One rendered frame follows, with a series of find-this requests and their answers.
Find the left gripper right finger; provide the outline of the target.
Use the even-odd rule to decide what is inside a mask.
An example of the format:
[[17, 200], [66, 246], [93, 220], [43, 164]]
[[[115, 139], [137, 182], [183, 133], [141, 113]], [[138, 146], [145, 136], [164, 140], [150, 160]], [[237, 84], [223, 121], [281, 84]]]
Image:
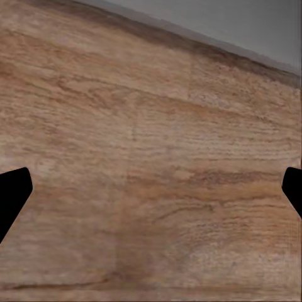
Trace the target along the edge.
[[282, 190], [302, 217], [302, 170], [288, 167], [284, 175]]

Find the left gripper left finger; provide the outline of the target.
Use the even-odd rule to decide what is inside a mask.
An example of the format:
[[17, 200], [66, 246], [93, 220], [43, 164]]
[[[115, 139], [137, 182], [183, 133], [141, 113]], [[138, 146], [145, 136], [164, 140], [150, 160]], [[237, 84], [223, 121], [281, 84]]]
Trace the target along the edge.
[[0, 243], [33, 190], [27, 167], [0, 174]]

